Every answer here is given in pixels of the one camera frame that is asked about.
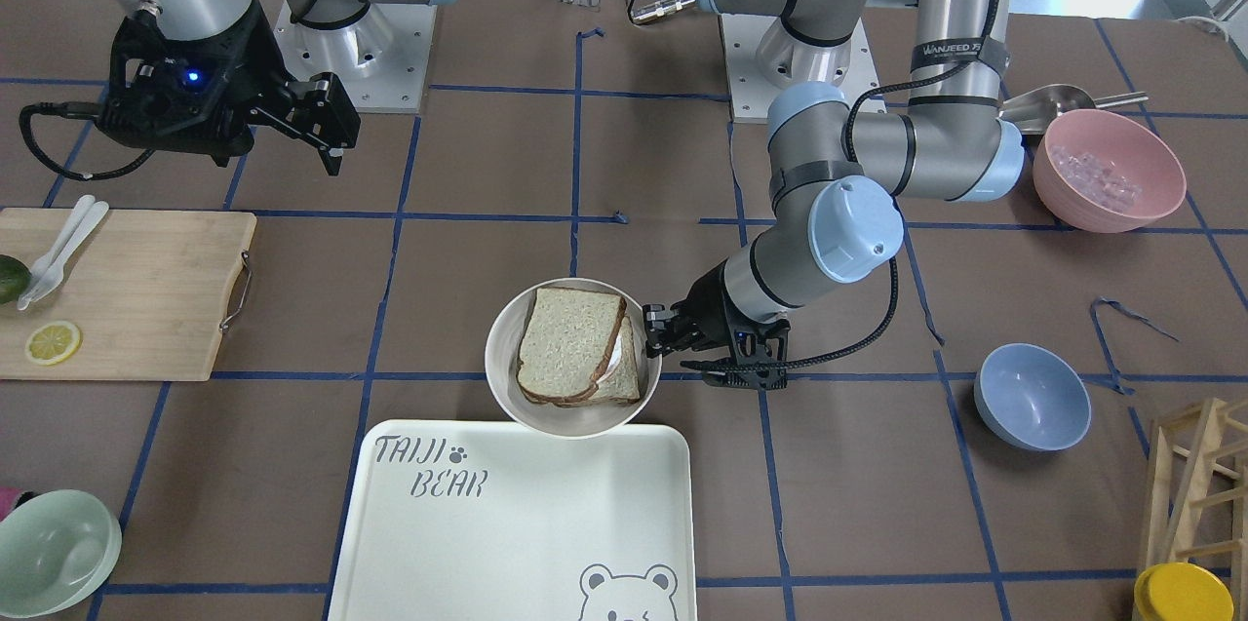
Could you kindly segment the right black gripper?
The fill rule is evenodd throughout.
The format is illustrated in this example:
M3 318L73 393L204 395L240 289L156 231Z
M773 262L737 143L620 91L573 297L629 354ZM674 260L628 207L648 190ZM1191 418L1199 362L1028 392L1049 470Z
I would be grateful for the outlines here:
M166 37L147 11L114 37L109 89L95 120L129 147L200 153L226 165L250 153L253 123L313 147L329 176L358 142L361 116L337 74L291 82L260 0L233 25L190 42Z

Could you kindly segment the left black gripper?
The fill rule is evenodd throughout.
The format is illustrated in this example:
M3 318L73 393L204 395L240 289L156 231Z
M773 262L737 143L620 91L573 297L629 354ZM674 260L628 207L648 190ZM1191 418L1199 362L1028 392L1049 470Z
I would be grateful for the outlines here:
M786 358L789 322L761 323L741 313L729 297L725 266L715 266L673 306L644 304L643 329L650 358L681 350L728 350L716 359L681 360L713 387L743 387L778 392L787 387L787 369L775 367Z

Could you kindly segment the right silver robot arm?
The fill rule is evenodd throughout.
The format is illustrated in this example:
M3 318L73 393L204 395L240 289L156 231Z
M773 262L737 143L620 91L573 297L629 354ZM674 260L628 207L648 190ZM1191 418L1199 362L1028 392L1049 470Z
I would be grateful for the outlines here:
M117 0L109 85L99 105L57 104L55 113L89 118L100 133L134 147L132 173L156 151L208 156L218 167L253 150L255 128L273 128L318 153L338 175L339 156L359 136L346 89L397 60L384 4L456 0L286 0L290 34L308 75L293 74L260 0Z

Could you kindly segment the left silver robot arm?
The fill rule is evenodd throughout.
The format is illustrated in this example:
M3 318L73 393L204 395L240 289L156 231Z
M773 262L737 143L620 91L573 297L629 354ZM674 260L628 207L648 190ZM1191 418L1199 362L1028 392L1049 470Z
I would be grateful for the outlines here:
M866 0L696 0L705 12L778 17L804 47L842 47ZM1013 123L998 118L1008 65L1010 0L919 0L904 113L874 113L877 85L847 97L837 85L790 82L768 106L768 182L775 222L701 276L686 298L643 308L646 355L714 350L686 362L715 387L775 390L789 369L841 359L879 340L895 314L865 338L822 355L786 355L789 315L879 266L896 269L904 218L896 200L990 202L1008 193L1025 165Z

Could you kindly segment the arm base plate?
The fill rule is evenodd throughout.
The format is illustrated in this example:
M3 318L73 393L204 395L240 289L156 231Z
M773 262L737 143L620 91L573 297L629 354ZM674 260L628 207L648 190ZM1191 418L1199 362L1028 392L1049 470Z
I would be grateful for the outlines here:
M295 79L337 74L359 113L419 113L441 7L374 4L336 31L293 25L290 12L282 5L275 37Z
M736 123L766 123L768 107L792 84L832 84L845 94L847 104L879 87L877 66L861 21L847 42L811 47L794 40L779 17L723 14L721 39Z

